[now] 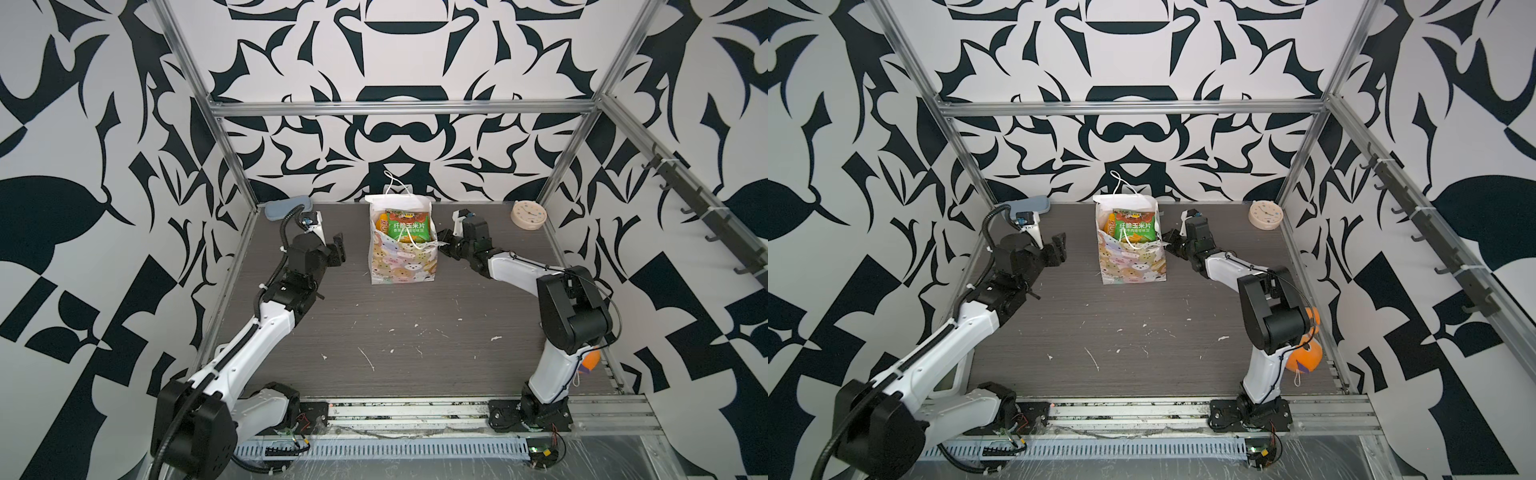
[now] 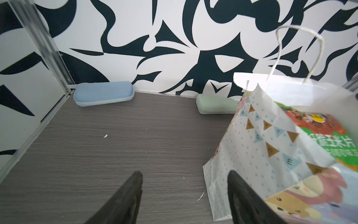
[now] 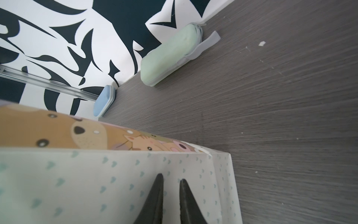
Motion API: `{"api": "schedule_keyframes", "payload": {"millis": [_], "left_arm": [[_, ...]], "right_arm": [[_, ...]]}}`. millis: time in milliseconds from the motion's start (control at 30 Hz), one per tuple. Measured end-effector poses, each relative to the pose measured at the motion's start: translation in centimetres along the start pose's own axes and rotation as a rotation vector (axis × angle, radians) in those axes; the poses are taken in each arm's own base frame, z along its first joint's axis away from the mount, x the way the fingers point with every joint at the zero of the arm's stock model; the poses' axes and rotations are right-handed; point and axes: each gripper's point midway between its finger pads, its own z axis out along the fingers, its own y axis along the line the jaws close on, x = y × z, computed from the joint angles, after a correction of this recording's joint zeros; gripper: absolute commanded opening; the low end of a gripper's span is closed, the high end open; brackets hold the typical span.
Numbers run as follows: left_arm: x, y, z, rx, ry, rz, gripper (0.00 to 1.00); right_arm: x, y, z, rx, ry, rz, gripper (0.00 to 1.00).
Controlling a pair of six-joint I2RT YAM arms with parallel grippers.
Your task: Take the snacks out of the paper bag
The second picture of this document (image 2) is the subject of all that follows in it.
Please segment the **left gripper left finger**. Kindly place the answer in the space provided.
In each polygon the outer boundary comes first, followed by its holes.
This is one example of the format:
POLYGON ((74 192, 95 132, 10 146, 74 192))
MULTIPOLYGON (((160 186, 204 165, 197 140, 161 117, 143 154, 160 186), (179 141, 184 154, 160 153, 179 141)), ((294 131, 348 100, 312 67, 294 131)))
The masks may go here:
POLYGON ((135 171, 87 224, 135 224, 142 197, 143 175, 135 171))

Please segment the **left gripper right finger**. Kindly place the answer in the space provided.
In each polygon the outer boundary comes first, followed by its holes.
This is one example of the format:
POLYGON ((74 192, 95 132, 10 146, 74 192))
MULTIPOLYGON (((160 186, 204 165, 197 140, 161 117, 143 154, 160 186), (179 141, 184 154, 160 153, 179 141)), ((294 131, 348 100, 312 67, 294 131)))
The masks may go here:
POLYGON ((227 177, 227 195, 234 224, 285 223, 234 170, 227 177))

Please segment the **cartoon animal paper bag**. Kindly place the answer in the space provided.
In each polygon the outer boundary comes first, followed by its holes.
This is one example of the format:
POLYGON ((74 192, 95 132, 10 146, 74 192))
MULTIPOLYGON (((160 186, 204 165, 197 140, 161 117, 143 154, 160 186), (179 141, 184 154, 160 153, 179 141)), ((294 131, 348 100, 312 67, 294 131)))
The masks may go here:
POLYGON ((278 106, 330 114, 358 145, 358 84, 237 72, 244 94, 213 157, 203 166, 214 221, 232 219, 231 170, 286 223, 355 224, 358 171, 340 164, 278 106))

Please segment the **green snack packet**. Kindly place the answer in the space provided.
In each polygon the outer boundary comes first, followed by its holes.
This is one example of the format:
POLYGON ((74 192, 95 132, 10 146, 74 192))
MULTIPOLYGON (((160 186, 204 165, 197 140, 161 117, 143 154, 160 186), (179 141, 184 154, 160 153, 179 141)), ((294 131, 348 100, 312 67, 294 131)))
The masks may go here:
POLYGON ((330 114, 300 112, 281 103, 278 106, 338 163, 358 171, 358 145, 336 118, 330 114))

